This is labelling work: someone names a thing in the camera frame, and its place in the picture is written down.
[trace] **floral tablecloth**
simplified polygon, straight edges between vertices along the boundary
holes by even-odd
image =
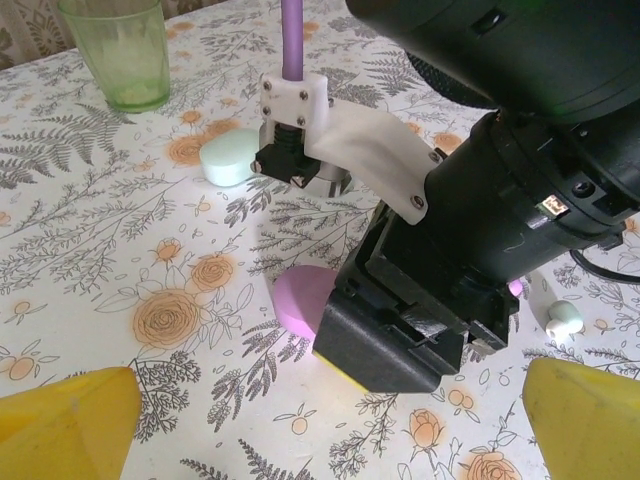
[[[305,8],[306,66],[333,96],[445,151],[483,114],[427,88],[342,0]],[[640,289],[559,258],[525,279],[506,350],[466,351],[431,395],[355,390],[279,328],[270,288],[294,264],[337,268],[373,193],[323,201],[263,177],[222,190],[198,166],[203,142],[259,127],[279,15],[229,1],[169,21],[172,97],[153,113],[110,110],[76,51],[0,72],[0,395],[130,366],[143,413],[124,479],[544,479],[520,398],[529,361],[638,377]],[[590,257],[640,271],[640,228]],[[555,343],[541,322],[560,298],[586,326]]]

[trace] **glass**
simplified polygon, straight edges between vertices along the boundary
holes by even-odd
[[[60,0],[58,9],[113,108],[145,112],[167,102],[169,57],[160,0]]]

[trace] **pink sponge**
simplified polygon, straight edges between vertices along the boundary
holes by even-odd
[[[273,308],[280,325],[313,341],[336,276],[333,270],[312,265],[293,267],[280,275],[273,291]]]

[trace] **purple rod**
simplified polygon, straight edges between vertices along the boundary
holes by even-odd
[[[282,78],[302,81],[304,38],[302,0],[282,0]]]

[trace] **white 3d-printed bracket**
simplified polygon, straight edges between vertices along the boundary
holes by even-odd
[[[424,181],[437,165],[435,152],[395,115],[329,99],[327,84],[327,77],[314,73],[301,82],[264,74],[265,142],[273,143],[277,123],[303,129],[308,157],[348,170],[407,223],[417,224],[427,212]]]

